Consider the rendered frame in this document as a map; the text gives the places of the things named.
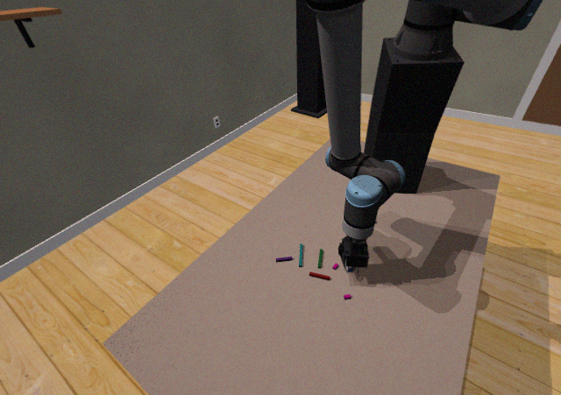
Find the red rod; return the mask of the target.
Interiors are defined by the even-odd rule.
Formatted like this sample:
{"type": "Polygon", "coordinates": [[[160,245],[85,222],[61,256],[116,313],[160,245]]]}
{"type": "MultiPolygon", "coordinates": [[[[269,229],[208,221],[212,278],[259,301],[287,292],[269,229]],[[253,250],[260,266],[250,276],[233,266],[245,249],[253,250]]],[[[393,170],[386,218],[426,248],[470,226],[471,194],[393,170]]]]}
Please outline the red rod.
{"type": "Polygon", "coordinates": [[[325,280],[329,280],[329,281],[330,281],[330,277],[329,277],[329,276],[325,276],[325,275],[318,274],[318,273],[309,272],[309,276],[310,276],[310,277],[319,278],[319,279],[325,279],[325,280]]]}

